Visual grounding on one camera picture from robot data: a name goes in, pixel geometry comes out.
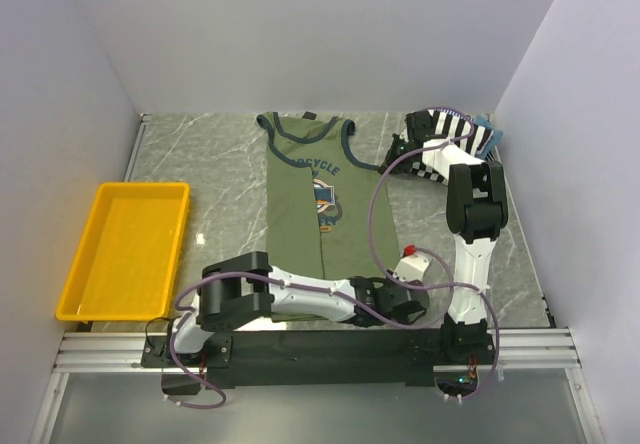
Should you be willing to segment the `olive green tank top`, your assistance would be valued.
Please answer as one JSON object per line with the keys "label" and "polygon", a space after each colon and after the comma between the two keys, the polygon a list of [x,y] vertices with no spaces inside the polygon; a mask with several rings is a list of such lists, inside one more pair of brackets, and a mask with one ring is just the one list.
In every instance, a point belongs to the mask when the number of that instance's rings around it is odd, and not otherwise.
{"label": "olive green tank top", "polygon": [[267,135],[266,251],[277,267],[319,279],[380,277],[400,259],[376,166],[350,148],[355,123],[257,116]]}

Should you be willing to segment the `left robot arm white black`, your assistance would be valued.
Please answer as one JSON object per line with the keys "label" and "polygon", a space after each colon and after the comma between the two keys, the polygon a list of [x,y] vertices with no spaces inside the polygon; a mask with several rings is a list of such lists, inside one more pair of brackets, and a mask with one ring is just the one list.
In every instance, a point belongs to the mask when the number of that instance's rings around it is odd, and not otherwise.
{"label": "left robot arm white black", "polygon": [[[191,303],[182,300],[192,296]],[[386,321],[412,325],[429,301],[386,278],[354,276],[324,280],[292,274],[269,263],[262,251],[209,265],[201,285],[176,299],[164,353],[176,365],[193,363],[215,333],[229,332],[259,318],[319,317],[361,328]]]}

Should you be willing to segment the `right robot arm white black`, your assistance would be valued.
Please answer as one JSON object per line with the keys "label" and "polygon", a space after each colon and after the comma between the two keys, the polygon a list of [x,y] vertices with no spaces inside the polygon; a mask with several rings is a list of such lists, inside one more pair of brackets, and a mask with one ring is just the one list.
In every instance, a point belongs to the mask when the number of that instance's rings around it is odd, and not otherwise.
{"label": "right robot arm white black", "polygon": [[378,172],[435,173],[447,185],[446,222],[453,234],[455,264],[452,297],[440,328],[439,351],[460,363],[496,348],[488,335],[488,275],[501,230],[508,222],[504,170],[467,151],[478,127],[453,109],[431,108],[405,116],[405,130],[395,134]]}

